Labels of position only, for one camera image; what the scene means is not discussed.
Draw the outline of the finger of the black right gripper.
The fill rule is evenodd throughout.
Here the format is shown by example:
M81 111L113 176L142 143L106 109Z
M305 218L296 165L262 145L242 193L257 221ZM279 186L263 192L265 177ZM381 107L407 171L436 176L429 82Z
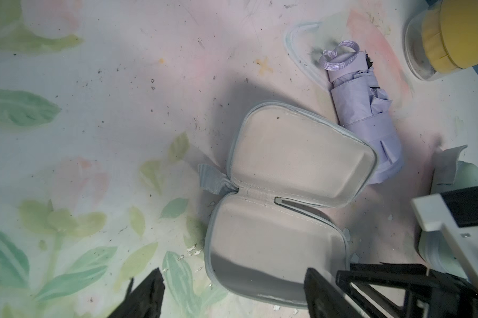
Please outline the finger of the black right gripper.
M336 285L370 317L478 317L478 290L422 264L351 264Z

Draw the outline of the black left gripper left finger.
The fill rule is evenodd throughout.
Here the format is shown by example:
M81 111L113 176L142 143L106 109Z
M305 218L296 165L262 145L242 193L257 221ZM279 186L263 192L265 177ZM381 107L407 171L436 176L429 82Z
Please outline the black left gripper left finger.
M134 278L130 280L123 302L108 318L159 318L165 293L162 272L153 270L134 290Z

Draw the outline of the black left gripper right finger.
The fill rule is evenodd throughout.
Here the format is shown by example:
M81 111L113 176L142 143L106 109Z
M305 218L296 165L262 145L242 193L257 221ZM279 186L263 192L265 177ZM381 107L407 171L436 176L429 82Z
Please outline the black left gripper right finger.
M304 291L311 317L361 317L342 294L315 268L305 274Z

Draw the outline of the grey umbrella case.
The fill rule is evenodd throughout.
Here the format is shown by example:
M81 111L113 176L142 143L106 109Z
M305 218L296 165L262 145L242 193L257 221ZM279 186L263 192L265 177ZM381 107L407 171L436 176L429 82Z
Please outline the grey umbrella case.
M306 308L309 268L327 281L350 267L343 232L322 213L350 204L375 172L374 149L299 107L262 103L244 118L225 172L198 167L219 195L204 262L211 282L252 300Z

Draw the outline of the lilac umbrella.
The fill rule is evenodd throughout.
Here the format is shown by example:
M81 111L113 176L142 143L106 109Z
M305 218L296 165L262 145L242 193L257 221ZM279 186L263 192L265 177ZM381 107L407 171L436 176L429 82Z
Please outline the lilac umbrella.
M332 84L339 124L368 143L378 155L370 184L381 184L403 167L402 144L389 109L392 100L379 85L373 62L354 41L325 50L318 61Z

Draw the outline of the grey case front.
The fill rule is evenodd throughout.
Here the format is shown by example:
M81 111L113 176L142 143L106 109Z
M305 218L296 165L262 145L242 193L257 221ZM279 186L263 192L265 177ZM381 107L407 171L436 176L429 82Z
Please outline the grey case front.
M434 155L431 194L440 194L460 229L478 226L478 167L460 160L465 145ZM418 253L431 268L462 278L467 275L441 231L423 231Z

